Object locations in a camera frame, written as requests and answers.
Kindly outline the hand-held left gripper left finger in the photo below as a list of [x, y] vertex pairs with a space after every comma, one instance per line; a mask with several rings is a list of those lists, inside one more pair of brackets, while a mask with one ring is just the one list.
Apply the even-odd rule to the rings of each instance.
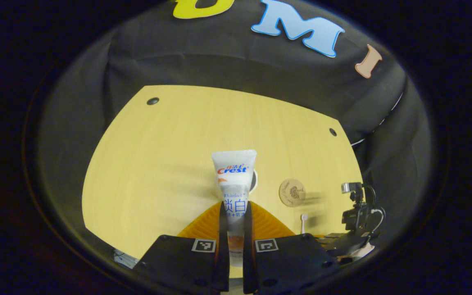
[[212, 238], [160, 235], [133, 272], [160, 293], [221, 293], [229, 289], [230, 258], [225, 204], [211, 209]]

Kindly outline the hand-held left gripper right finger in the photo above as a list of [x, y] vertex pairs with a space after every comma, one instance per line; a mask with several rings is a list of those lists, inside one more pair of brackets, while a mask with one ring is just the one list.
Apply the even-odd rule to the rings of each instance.
[[244, 215], [243, 292], [253, 295], [304, 295], [339, 272], [313, 235], [279, 235], [279, 220], [248, 202]]

